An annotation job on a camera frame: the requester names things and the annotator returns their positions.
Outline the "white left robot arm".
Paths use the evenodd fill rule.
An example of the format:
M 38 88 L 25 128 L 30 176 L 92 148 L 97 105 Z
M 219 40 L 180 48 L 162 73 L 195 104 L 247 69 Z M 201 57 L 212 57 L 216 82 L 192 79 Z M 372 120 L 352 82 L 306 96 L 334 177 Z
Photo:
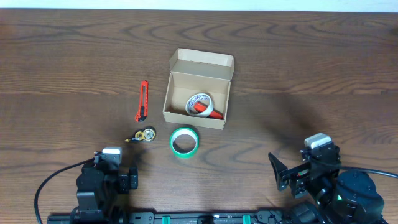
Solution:
M 70 223 L 129 222 L 118 197 L 138 188 L 138 169 L 133 164 L 124 174 L 120 164 L 120 154 L 96 152 L 83 165 L 76 180 L 78 206 L 70 214 Z

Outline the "brown cardboard box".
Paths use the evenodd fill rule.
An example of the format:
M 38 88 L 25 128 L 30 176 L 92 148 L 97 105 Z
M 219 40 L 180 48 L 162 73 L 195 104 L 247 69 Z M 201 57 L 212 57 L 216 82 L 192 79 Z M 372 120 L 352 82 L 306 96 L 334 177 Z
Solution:
M 170 58 L 170 76 L 162 110 L 166 122 L 223 129 L 233 74 L 232 55 L 177 49 Z M 222 114 L 221 119 L 187 113 L 188 100 L 200 93 L 210 97 L 213 110 Z

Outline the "black yellow correction tape dispenser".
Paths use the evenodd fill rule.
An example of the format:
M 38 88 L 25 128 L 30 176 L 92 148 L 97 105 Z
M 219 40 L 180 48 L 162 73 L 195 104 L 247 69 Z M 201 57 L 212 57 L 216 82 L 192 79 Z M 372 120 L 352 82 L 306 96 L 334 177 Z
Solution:
M 150 126 L 137 130 L 131 137 L 127 138 L 125 142 L 152 142 L 155 137 L 156 130 Z

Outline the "green tape roll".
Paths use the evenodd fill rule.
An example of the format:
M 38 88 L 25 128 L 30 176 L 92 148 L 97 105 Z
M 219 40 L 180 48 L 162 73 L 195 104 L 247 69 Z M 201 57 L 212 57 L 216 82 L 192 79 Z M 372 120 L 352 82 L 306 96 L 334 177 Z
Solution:
M 197 152 L 199 137 L 191 128 L 178 128 L 171 134 L 169 145 L 176 157 L 180 159 L 189 159 Z

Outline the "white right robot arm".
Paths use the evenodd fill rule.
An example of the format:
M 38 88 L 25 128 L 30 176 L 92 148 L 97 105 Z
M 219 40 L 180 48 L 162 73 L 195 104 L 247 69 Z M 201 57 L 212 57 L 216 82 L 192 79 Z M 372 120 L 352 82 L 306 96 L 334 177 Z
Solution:
M 294 198 L 311 196 L 315 202 L 286 214 L 293 223 L 385 223 L 384 200 L 369 173 L 344 168 L 340 148 L 333 142 L 301 150 L 304 163 L 288 169 L 268 153 L 277 188 L 290 188 Z

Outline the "red utility knife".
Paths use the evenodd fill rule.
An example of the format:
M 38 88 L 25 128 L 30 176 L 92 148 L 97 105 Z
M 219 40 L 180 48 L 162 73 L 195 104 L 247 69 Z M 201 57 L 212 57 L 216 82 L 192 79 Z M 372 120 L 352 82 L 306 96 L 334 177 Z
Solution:
M 149 98 L 149 82 L 147 80 L 142 80 L 140 85 L 140 100 L 139 109 L 135 115 L 135 120 L 137 122 L 142 122 L 147 118 L 148 110 L 148 98 Z

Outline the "white tape roll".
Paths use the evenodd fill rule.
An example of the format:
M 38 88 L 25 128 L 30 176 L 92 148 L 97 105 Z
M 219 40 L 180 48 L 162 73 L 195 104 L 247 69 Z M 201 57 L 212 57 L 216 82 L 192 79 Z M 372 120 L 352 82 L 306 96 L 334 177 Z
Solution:
M 189 116 L 207 118 L 214 110 L 213 100 L 206 93 L 198 93 L 191 96 L 185 105 L 185 111 Z

